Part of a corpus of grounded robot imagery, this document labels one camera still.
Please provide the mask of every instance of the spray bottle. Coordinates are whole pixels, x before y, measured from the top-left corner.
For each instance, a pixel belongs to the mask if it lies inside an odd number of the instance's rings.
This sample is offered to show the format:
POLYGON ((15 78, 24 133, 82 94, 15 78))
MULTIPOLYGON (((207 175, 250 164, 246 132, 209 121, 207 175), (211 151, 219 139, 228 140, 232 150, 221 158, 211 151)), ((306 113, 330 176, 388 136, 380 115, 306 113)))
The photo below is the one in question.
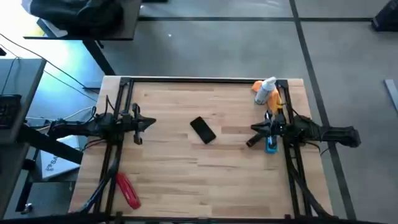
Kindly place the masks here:
POLYGON ((262 82, 261 88, 256 94, 256 97, 254 98, 254 102, 256 102, 259 105, 265 104, 269 98, 269 95, 275 89, 275 82, 276 82, 275 77, 270 77, 264 80, 262 82))

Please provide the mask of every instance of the red object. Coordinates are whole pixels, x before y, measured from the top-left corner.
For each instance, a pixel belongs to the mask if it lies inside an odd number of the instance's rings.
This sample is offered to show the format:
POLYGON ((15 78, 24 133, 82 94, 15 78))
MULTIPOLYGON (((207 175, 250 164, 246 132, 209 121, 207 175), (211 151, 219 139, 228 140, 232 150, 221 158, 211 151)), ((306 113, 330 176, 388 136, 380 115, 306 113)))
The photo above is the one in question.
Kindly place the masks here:
POLYGON ((123 192, 124 198, 132 209, 137 209, 141 206, 141 202, 137 196, 136 191, 132 187, 129 179, 123 173, 116 174, 116 182, 123 192))

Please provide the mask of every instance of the computer keyboard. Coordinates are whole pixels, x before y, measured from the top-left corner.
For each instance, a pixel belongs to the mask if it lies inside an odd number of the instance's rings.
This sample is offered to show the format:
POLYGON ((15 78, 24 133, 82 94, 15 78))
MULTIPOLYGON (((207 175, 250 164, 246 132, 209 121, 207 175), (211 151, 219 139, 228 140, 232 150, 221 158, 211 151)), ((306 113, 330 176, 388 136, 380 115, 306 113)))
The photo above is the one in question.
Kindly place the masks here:
POLYGON ((21 107, 21 95, 0 95, 0 129, 10 129, 21 107))

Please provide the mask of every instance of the wooden table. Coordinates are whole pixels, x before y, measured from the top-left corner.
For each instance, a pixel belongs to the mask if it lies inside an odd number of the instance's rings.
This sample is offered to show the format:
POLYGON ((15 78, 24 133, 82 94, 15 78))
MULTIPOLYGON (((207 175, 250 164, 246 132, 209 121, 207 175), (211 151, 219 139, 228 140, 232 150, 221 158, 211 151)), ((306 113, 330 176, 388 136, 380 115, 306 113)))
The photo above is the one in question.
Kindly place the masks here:
MULTIPOLYGON (((104 78, 98 113, 104 111, 106 95, 116 101, 119 81, 120 77, 104 78)), ((293 107, 310 117, 303 80, 288 83, 293 107)), ((116 187, 113 213, 209 218, 283 218, 293 214, 281 138, 273 155, 264 152, 264 141, 253 148, 245 145, 255 134, 250 125, 263 121, 267 109, 254 104, 254 94, 248 84, 135 82, 132 102, 141 107, 143 116, 157 122, 142 133, 141 146, 134 144, 133 133, 125 134, 119 171, 128 175, 142 206, 133 211, 116 187), (190 127, 197 116, 217 135, 209 145, 190 127)), ((97 187, 105 147, 99 144, 85 151, 71 212, 97 187)), ((308 188, 332 213, 318 149, 306 145, 301 152, 308 188)), ((103 196, 102 211, 107 190, 103 196)))

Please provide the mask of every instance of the concrete floor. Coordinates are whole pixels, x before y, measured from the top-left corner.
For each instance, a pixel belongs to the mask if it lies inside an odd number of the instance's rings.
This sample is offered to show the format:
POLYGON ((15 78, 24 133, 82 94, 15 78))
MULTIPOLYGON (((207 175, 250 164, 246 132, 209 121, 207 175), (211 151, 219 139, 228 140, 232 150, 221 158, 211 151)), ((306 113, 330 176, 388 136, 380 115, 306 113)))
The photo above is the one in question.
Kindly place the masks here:
MULTIPOLYGON (((295 2, 300 17, 358 18, 376 15, 388 0, 295 2)), ((288 0, 169 0, 168 4, 145 4, 141 15, 292 17, 292 11, 288 0)), ((375 33, 369 22, 302 22, 302 27, 331 125, 353 125, 361 135, 359 148, 338 146, 357 217, 394 223, 398 207, 394 128, 398 117, 382 81, 398 81, 398 33, 375 33)), ((80 42, 16 38, 81 81, 103 76, 80 42)), ((103 43, 103 52, 118 75, 303 78, 312 116, 321 123, 294 22, 142 21, 133 42, 103 43)), ((0 44, 25 54, 3 39, 0 44)), ((79 87, 50 66, 46 70, 79 87)), ((94 103, 45 74, 29 116, 59 118, 94 103), (73 100, 67 101, 65 94, 73 100)), ((334 213, 344 217, 329 153, 322 159, 334 213)), ((43 192, 43 185, 32 191, 32 203, 43 192)), ((58 194, 42 198, 51 202, 51 207, 38 206, 32 216, 66 212, 69 188, 48 185, 58 194), (54 200, 57 195, 66 199, 54 200)), ((7 215, 18 214, 10 209, 7 215)))

